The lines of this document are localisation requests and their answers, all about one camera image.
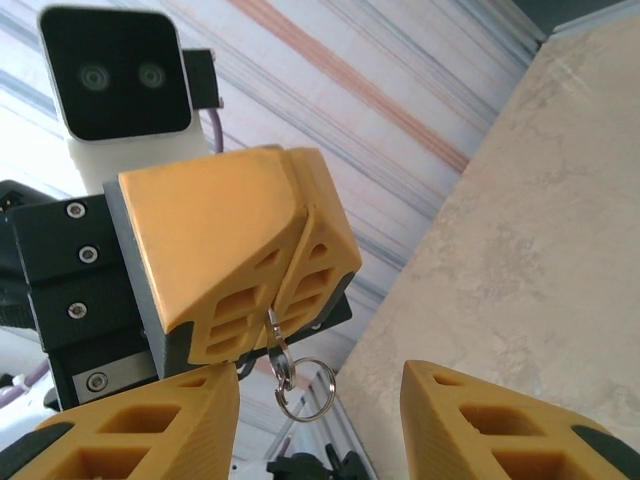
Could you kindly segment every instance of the cable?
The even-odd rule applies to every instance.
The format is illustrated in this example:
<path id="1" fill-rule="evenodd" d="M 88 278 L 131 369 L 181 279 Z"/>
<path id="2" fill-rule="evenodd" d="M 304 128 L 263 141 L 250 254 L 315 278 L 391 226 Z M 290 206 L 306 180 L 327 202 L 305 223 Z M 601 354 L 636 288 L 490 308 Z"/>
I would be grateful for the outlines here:
<path id="1" fill-rule="evenodd" d="M 224 140 L 222 138 L 222 121 L 218 110 L 215 108 L 207 109 L 211 118 L 211 126 L 213 127 L 214 153 L 224 152 Z"/>
<path id="2" fill-rule="evenodd" d="M 40 364 L 27 375 L 23 385 L 15 385 L 8 389 L 4 395 L 0 396 L 0 408 L 4 408 L 13 402 L 16 398 L 28 391 L 35 383 L 40 380 L 49 371 L 49 360 L 43 360 Z"/>

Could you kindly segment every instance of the black connector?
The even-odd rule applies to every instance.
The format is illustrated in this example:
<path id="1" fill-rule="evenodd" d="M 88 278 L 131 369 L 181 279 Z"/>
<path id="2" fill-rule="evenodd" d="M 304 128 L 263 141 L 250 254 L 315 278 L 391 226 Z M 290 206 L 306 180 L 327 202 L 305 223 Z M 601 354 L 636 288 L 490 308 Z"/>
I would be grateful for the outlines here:
<path id="1" fill-rule="evenodd" d="M 191 106 L 194 110 L 220 108 L 218 80 L 213 65 L 213 52 L 208 49 L 186 49 L 182 51 L 184 66 L 189 81 Z"/>

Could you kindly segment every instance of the yellow 3d-printed part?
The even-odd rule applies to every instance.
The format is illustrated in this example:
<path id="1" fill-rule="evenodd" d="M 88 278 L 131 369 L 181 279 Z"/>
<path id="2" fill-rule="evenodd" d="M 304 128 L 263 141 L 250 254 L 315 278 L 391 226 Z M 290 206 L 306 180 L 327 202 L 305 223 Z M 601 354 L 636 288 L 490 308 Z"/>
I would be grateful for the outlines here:
<path id="1" fill-rule="evenodd" d="M 126 172 L 105 194 L 161 378 L 266 346 L 271 306 L 285 337 L 321 321 L 361 265 L 316 149 Z"/>
<path id="2" fill-rule="evenodd" d="M 608 434 L 602 426 L 506 388 L 408 361 L 400 398 L 413 479 L 629 478 L 572 430 L 580 425 Z"/>
<path id="3" fill-rule="evenodd" d="M 240 395 L 233 365 L 202 367 L 64 411 L 71 430 L 12 480 L 211 480 L 229 475 Z"/>
<path id="4" fill-rule="evenodd" d="M 322 155 L 311 148 L 289 150 L 289 155 L 308 217 L 274 302 L 285 337 L 314 320 L 328 303 L 332 305 L 332 294 L 341 294 L 362 265 L 358 244 Z M 263 332 L 257 348 L 264 346 Z"/>

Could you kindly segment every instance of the small ring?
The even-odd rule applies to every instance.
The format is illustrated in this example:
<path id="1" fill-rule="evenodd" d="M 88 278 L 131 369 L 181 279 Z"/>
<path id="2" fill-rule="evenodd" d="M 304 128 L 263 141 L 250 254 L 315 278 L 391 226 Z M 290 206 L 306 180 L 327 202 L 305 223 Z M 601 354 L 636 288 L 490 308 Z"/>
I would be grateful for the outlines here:
<path id="1" fill-rule="evenodd" d="M 276 388 L 276 402 L 278 402 L 278 405 L 282 409 L 282 412 L 291 420 L 295 422 L 308 423 L 308 422 L 313 422 L 314 420 L 317 420 L 318 418 L 322 417 L 325 413 L 329 411 L 329 409 L 333 405 L 333 401 L 336 399 L 336 374 L 333 373 L 333 369 L 329 365 L 318 360 L 317 358 L 312 358 L 312 357 L 299 358 L 298 360 L 293 362 L 293 365 L 294 367 L 297 367 L 301 363 L 315 363 L 316 365 L 319 365 L 329 377 L 329 396 L 327 397 L 327 401 L 325 402 L 324 406 L 320 410 L 318 410 L 318 412 L 308 417 L 298 417 L 294 415 L 287 409 L 287 405 L 289 404 L 289 402 L 284 397 L 283 382 L 280 382 L 278 384 L 278 388 Z"/>

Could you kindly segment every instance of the black camera face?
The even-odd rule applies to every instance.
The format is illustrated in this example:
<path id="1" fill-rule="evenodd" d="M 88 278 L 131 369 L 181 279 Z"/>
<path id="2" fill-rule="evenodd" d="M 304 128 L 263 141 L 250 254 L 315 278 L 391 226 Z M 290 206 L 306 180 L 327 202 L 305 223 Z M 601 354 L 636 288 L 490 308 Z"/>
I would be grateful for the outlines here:
<path id="1" fill-rule="evenodd" d="M 191 123 L 177 32 L 164 15 L 51 7 L 40 30 L 75 137 L 157 135 Z"/>

